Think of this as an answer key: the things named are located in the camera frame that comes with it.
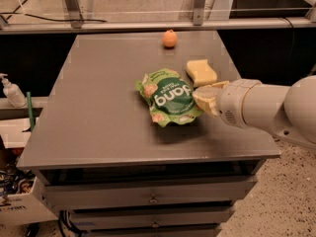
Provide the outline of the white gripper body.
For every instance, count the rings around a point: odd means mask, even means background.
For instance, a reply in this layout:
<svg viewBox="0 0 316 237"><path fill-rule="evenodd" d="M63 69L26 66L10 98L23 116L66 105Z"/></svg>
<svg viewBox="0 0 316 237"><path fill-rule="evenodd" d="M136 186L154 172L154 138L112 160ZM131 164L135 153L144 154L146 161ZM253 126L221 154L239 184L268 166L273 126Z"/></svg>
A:
<svg viewBox="0 0 316 237"><path fill-rule="evenodd" d="M249 91L257 85L259 80L238 79L228 83L216 96L216 106L222 120L232 126L246 128L243 118L243 103Z"/></svg>

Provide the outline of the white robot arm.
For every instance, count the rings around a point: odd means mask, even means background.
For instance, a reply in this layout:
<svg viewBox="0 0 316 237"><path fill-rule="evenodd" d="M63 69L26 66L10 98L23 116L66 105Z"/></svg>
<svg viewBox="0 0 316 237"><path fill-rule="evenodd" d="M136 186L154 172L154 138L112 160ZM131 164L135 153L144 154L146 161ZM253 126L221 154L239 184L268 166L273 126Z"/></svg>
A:
<svg viewBox="0 0 316 237"><path fill-rule="evenodd" d="M316 150L316 76L291 86L238 79L194 90L197 105L225 123L253 127L274 138Z"/></svg>

